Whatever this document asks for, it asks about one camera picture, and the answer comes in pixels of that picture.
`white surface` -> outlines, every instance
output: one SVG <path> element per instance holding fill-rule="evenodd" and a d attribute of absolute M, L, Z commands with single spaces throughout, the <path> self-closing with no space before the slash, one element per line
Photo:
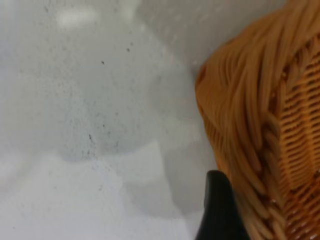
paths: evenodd
<path fill-rule="evenodd" d="M 279 0 L 1 0 L 6 240 L 192 240 L 199 64 Z"/>

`rattan weave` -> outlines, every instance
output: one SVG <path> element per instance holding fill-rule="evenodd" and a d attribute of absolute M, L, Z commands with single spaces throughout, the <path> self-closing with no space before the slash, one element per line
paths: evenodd
<path fill-rule="evenodd" d="M 251 239 L 320 239 L 320 0 L 291 0 L 253 23 L 195 88 Z"/>

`wicker basket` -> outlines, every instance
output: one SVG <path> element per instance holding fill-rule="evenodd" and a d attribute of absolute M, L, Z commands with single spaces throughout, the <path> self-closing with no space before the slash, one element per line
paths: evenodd
<path fill-rule="evenodd" d="M 251 239 L 320 239 L 320 0 L 291 0 L 218 49 L 196 97 Z"/>

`black object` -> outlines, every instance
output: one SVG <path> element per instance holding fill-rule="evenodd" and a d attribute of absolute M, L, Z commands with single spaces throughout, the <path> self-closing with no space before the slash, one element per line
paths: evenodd
<path fill-rule="evenodd" d="M 239 216 L 230 181 L 220 171 L 207 174 L 204 207 L 196 240 L 250 240 Z"/>

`white countertop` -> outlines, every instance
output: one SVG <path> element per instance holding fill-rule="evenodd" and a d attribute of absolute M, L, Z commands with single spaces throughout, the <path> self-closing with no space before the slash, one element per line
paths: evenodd
<path fill-rule="evenodd" d="M 279 0 L 0 1 L 6 240 L 193 240 L 216 168 L 194 83 Z"/>

